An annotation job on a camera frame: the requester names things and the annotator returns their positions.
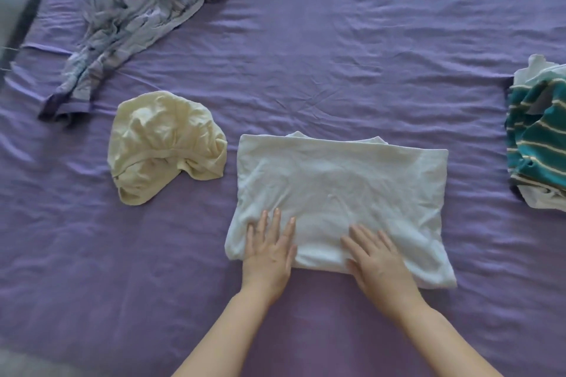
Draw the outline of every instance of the yellow fabric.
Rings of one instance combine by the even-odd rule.
[[[120,200],[143,204],[181,170],[206,181],[223,176],[226,136],[202,104],[154,91],[118,106],[108,164]]]

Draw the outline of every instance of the person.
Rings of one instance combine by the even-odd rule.
[[[275,209],[268,226],[263,211],[257,226],[250,225],[242,266],[242,288],[216,323],[181,364],[173,377],[236,377],[269,307],[283,293],[297,254],[293,244],[295,218],[279,235],[281,212]],[[438,377],[501,377],[422,298],[397,248],[383,233],[363,225],[350,227],[343,247],[359,288],[409,338]],[[218,360],[222,352],[223,360]]]

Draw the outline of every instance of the forearm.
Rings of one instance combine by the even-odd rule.
[[[404,317],[401,328],[438,377],[501,377],[441,313],[428,306]]]
[[[238,293],[173,377],[237,377],[268,308],[259,294]]]

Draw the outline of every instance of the purple bed sheet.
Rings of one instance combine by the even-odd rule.
[[[41,123],[84,32],[44,0],[0,92],[0,345],[116,376],[168,376],[235,294],[224,240],[243,133],[449,149],[442,236],[459,287],[426,293],[504,375],[566,375],[566,214],[509,190],[501,83],[531,53],[564,62],[566,0],[227,0],[136,55],[73,130]],[[203,103],[229,141],[222,179],[181,174],[118,200],[117,105]],[[295,270],[243,376],[427,376],[348,275]]]

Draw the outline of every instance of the teal striped garment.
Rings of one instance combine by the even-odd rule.
[[[512,183],[566,191],[566,78],[513,85],[509,91],[505,127]],[[548,98],[544,113],[528,114],[539,98]]]

